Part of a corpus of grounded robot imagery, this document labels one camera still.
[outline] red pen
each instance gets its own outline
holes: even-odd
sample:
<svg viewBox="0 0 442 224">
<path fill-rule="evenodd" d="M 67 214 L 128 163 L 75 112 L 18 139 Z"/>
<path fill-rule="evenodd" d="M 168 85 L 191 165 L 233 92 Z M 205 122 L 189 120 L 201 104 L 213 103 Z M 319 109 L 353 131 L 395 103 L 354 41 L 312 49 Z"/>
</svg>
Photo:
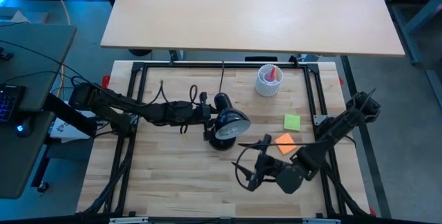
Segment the red pen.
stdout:
<svg viewBox="0 0 442 224">
<path fill-rule="evenodd" d="M 275 80 L 275 70 L 276 70 L 276 68 L 275 68 L 275 66 L 273 66 L 273 68 L 271 69 L 271 72 L 270 72 L 270 77 L 269 77 L 270 82 Z"/>
</svg>

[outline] green sticky note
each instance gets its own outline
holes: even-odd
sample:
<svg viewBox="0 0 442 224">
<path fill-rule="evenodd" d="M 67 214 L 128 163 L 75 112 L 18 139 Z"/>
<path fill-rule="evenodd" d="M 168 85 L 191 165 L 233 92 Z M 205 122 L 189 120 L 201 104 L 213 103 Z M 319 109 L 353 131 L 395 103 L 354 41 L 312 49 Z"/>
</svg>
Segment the green sticky note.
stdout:
<svg viewBox="0 0 442 224">
<path fill-rule="evenodd" d="M 284 129 L 301 130 L 301 116 L 293 114 L 284 114 Z"/>
</svg>

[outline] sticky note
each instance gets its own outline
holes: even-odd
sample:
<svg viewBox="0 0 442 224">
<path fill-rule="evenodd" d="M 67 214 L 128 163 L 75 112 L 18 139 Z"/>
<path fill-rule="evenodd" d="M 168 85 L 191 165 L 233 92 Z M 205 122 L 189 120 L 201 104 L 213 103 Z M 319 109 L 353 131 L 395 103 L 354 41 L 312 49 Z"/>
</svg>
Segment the sticky note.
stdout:
<svg viewBox="0 0 442 224">
<path fill-rule="evenodd" d="M 279 150 L 283 155 L 293 151 L 296 148 L 295 142 L 291 139 L 290 134 L 286 133 L 275 139 L 276 144 L 293 144 L 293 145 L 278 145 Z"/>
<path fill-rule="evenodd" d="M 301 116 L 293 114 L 284 114 L 284 129 L 301 130 Z"/>
</svg>

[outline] orange sticky note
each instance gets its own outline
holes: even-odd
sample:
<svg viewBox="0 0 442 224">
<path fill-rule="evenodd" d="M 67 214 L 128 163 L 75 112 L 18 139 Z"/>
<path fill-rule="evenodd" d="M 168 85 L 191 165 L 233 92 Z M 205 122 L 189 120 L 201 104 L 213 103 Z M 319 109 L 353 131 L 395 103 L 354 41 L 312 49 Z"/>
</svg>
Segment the orange sticky note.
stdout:
<svg viewBox="0 0 442 224">
<path fill-rule="evenodd" d="M 286 133 L 275 139 L 276 144 L 293 144 L 293 145 L 278 145 L 279 150 L 283 155 L 293 151 L 296 148 L 295 142 L 291 139 L 290 134 Z"/>
</svg>

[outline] computer mouse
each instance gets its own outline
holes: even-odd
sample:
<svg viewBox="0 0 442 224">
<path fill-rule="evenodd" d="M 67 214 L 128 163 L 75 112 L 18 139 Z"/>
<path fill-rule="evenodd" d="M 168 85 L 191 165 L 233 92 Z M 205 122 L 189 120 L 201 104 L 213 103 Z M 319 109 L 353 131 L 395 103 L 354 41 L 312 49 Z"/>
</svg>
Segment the computer mouse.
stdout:
<svg viewBox="0 0 442 224">
<path fill-rule="evenodd" d="M 29 137 L 32 132 L 34 131 L 34 117 L 33 116 L 26 116 L 18 125 L 16 128 L 17 135 L 20 138 L 27 138 Z"/>
</svg>

